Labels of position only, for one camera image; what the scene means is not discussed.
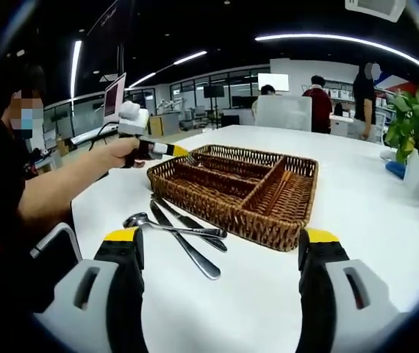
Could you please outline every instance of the office floor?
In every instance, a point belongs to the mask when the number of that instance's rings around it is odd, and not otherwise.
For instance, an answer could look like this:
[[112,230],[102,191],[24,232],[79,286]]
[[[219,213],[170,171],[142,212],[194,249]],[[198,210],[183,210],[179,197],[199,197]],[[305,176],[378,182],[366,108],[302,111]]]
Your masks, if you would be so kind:
[[[184,138],[189,138],[194,135],[198,135],[204,132],[202,129],[195,129],[195,130],[189,130],[189,131],[182,131],[179,134],[171,135],[171,136],[164,136],[162,138],[157,138],[156,140],[163,143],[175,143],[177,141],[183,140]],[[110,141],[113,141],[114,139],[118,138],[117,135],[111,136],[109,138],[105,138],[103,140],[95,142],[94,148],[96,146],[104,145],[105,141],[109,143]],[[66,165],[69,163],[72,163],[74,160],[76,160],[81,154],[84,154],[87,152],[90,148],[90,142],[83,143],[80,145],[76,150],[69,152],[67,155],[62,157],[62,164]]]

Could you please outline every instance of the butter knife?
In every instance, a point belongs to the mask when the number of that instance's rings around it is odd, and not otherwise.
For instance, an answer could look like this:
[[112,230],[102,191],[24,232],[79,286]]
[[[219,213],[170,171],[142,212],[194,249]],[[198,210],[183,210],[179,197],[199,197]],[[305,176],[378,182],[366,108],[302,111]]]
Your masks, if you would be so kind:
[[[152,214],[157,219],[159,224],[172,227],[172,223],[153,200],[151,200],[150,207]],[[203,256],[198,250],[196,250],[190,243],[188,243],[185,238],[180,235],[180,233],[175,230],[169,230],[169,232],[172,233],[178,240],[182,248],[187,252],[188,256],[190,256],[195,265],[206,277],[209,279],[218,279],[221,276],[221,270],[216,267],[214,263]]]
[[[158,203],[158,205],[164,207],[168,212],[172,213],[172,215],[175,216],[175,218],[177,218],[180,222],[182,222],[182,224],[184,224],[186,227],[193,228],[193,229],[203,228],[200,225],[200,223],[194,221],[193,219],[191,219],[190,217],[187,217],[186,215],[181,215],[180,213],[175,211],[162,197],[153,193],[151,198],[155,200],[155,202]],[[199,237],[203,239],[204,241],[206,241],[208,244],[214,246],[220,252],[227,252],[227,247],[221,240],[217,238],[205,237],[204,235],[199,235]]]

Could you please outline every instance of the ceiling light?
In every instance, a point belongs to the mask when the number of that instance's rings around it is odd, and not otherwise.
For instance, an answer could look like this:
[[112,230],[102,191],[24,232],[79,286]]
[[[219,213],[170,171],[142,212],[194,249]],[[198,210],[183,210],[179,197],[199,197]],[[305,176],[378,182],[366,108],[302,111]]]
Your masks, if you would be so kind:
[[264,40],[275,40],[275,39],[290,39],[290,38],[318,38],[318,39],[337,39],[337,40],[346,40],[348,42],[360,43],[366,46],[374,46],[375,48],[382,49],[388,51],[389,53],[393,53],[398,55],[399,57],[403,57],[404,59],[416,64],[419,66],[419,60],[411,57],[408,54],[403,53],[402,51],[390,48],[389,46],[384,46],[382,44],[370,42],[369,40],[353,38],[353,37],[346,37],[344,35],[322,35],[322,34],[313,34],[313,33],[302,33],[302,34],[290,34],[290,35],[266,35],[263,37],[255,38],[256,41],[264,41]]
[[200,56],[205,55],[205,54],[207,54],[207,51],[200,51],[199,53],[190,55],[189,57],[184,57],[183,59],[177,60],[173,64],[174,65],[179,65],[179,64],[182,64],[182,63],[184,63],[184,62],[186,62],[188,60],[195,59],[196,57],[200,57]]
[[131,86],[129,86],[128,88],[133,88],[134,86],[139,85],[142,81],[146,81],[147,79],[150,79],[151,77],[153,77],[153,75],[155,75],[156,73],[153,72],[152,74],[149,74],[148,76],[143,77],[142,79],[137,80],[135,83],[133,83]]
[[76,92],[77,64],[79,63],[79,54],[80,54],[81,46],[82,46],[81,40],[78,40],[74,44],[74,53],[72,55],[72,66],[71,66],[71,98],[74,98],[74,94]]

